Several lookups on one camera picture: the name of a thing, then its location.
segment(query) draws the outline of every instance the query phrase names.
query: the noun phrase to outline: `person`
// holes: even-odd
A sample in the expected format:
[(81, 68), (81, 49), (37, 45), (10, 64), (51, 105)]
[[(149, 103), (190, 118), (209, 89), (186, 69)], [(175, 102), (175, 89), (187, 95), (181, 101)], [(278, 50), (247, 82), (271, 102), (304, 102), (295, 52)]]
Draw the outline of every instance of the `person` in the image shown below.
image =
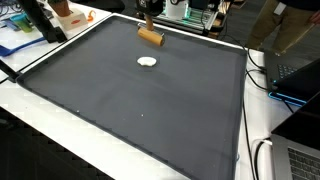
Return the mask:
[(281, 55), (317, 24), (320, 24), (320, 0), (267, 0), (246, 47), (259, 50), (265, 38), (280, 26), (271, 50)]

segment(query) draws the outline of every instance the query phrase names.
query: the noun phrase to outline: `wooden cylinder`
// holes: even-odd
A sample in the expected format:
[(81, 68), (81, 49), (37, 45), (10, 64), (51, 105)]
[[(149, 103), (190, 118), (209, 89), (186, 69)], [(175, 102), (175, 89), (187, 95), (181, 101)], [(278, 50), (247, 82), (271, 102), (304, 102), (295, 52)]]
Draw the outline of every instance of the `wooden cylinder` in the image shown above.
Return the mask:
[(145, 17), (146, 17), (147, 29), (149, 31), (153, 31), (154, 27), (153, 27), (152, 17), (150, 15), (145, 15)]
[(149, 31), (145, 28), (140, 28), (138, 30), (138, 35), (140, 37), (142, 37), (143, 39), (148, 40), (158, 46), (163, 46), (163, 44), (164, 44), (164, 37), (163, 36), (159, 35), (156, 32)]

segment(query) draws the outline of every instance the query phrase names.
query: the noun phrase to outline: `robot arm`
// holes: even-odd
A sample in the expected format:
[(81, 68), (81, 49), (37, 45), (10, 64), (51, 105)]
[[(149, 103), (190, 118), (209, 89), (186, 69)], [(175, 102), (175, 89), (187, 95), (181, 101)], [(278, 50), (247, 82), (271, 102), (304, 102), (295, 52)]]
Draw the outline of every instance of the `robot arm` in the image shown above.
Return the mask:
[(136, 0), (137, 10), (141, 13), (158, 16), (163, 12), (164, 0)]

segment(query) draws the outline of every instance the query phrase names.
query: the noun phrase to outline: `keyboard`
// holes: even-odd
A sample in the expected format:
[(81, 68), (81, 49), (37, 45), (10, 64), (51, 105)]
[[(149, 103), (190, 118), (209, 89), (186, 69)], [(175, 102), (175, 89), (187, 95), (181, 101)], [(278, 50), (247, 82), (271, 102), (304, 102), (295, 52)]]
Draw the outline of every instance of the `keyboard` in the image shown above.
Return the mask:
[(320, 159), (288, 148), (293, 180), (320, 180)]
[(278, 64), (278, 71), (279, 71), (280, 79), (282, 79), (282, 78), (296, 72), (297, 69), (293, 68), (293, 67), (286, 66), (286, 65)]

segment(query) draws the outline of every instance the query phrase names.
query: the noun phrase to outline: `orange object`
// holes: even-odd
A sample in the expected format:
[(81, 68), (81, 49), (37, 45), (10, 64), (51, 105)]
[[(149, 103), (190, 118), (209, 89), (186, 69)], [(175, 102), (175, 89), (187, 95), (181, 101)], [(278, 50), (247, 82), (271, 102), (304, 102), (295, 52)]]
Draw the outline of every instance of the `orange object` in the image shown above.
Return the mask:
[(152, 17), (145, 15), (146, 28), (140, 27), (138, 29), (138, 35), (145, 40), (148, 40), (158, 46), (163, 46), (165, 39), (164, 36), (154, 31)]
[(71, 24), (77, 24), (78, 22), (80, 22), (79, 19), (72, 21)]
[(94, 19), (95, 17), (96, 17), (96, 12), (95, 12), (94, 10), (91, 10), (91, 11), (89, 12), (87, 21), (88, 21), (88, 22), (91, 22), (91, 21), (93, 21), (93, 19)]

